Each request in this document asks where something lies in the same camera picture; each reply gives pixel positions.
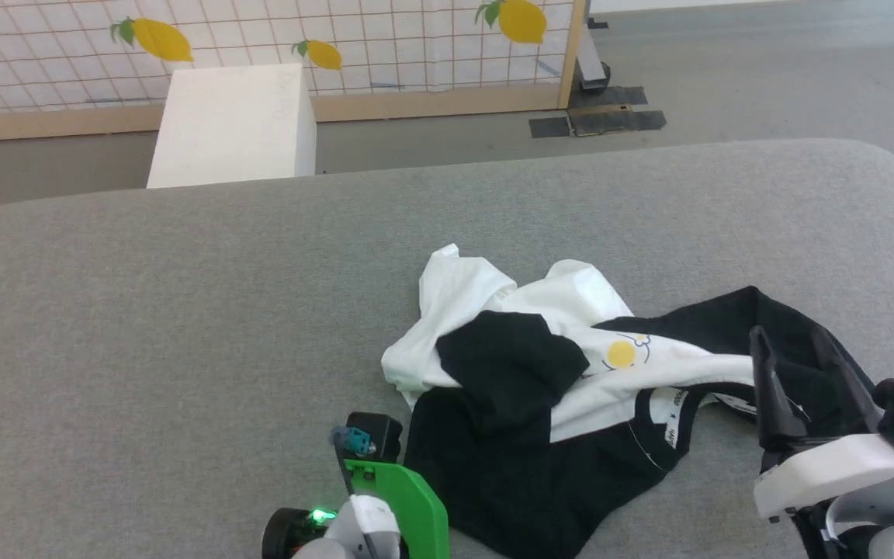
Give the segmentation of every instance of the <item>lemon print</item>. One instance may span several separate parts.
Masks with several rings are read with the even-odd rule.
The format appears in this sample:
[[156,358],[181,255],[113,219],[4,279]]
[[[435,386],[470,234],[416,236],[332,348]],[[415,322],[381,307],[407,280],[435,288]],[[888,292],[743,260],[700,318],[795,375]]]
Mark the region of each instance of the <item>lemon print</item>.
[[632,347],[632,343],[628,341],[614,341],[613,344],[609,346],[606,358],[608,359],[606,363],[611,368],[623,369],[632,365],[632,362],[634,362],[634,359],[636,358],[636,350]]
[[309,60],[312,60],[320,68],[340,70],[344,67],[344,59],[340,56],[340,51],[330,43],[305,39],[302,43],[292,45],[292,52],[295,50],[299,51],[301,57],[306,57],[306,53],[309,53]]
[[192,61],[192,45],[189,40],[173,26],[164,22],[137,18],[126,18],[109,26],[109,35],[116,41],[116,33],[120,39],[133,45],[133,39],[140,42],[143,50],[166,61]]
[[606,351],[606,360],[603,364],[610,371],[625,369],[634,365],[643,365],[650,358],[650,337],[639,334],[636,337],[617,333],[617,336],[625,340],[616,340],[610,344]]
[[528,0],[494,0],[482,4],[475,12],[475,21],[485,14],[485,23],[492,25],[499,20],[503,35],[514,43],[543,43],[543,32],[547,30],[547,18]]

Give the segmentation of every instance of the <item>clothing pile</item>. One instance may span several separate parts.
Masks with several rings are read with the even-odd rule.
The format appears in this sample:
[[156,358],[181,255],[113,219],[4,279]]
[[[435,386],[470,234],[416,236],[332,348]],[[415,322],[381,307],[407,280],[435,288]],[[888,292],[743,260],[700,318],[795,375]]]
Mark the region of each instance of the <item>clothing pile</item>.
[[756,287],[636,318],[585,262],[517,287],[448,245],[420,277],[419,308],[382,358],[413,410],[404,464],[452,526],[511,558],[578,555],[603,518],[688,452],[700,407],[753,420],[755,325],[809,434],[844,434],[813,352],[820,326]]

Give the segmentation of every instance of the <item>white grid wall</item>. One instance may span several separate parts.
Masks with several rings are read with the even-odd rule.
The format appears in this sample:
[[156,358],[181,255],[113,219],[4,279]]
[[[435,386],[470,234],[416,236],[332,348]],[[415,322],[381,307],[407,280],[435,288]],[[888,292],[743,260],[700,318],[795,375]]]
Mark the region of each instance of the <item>white grid wall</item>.
[[[559,82],[574,0],[529,2],[546,16],[542,43],[511,41],[501,18],[476,21],[486,0],[0,0],[0,113],[151,105],[176,68],[292,61],[312,95]],[[192,60],[113,35],[127,18],[177,30]],[[292,52],[306,40],[307,56]],[[340,54],[338,70],[312,60],[316,42]]]

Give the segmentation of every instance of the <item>wooden frame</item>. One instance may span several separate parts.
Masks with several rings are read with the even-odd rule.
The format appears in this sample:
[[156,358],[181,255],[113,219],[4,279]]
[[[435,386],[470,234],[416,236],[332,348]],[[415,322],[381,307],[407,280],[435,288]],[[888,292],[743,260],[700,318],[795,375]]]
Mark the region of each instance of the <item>wooden frame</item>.
[[[575,0],[572,7],[560,84],[458,88],[440,93],[318,96],[313,98],[316,120],[319,123],[333,123],[342,120],[567,109],[568,96],[574,83],[581,24],[585,20],[585,4],[586,0]],[[52,113],[0,114],[0,140],[158,130],[163,110],[163,106],[120,106]]]

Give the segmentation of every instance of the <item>gray fabric surface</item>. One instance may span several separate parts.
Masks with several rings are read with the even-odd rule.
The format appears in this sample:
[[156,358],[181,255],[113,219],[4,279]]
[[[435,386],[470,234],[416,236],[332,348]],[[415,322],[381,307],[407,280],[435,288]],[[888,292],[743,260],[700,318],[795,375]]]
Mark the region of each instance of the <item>gray fabric surface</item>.
[[[259,556],[338,505],[325,436],[407,408],[379,357],[456,241],[519,283],[593,262],[637,314],[755,283],[894,376],[894,156],[753,142],[0,207],[0,557]],[[756,517],[752,428],[692,452],[582,557],[802,556]],[[455,534],[455,557],[492,557]]]

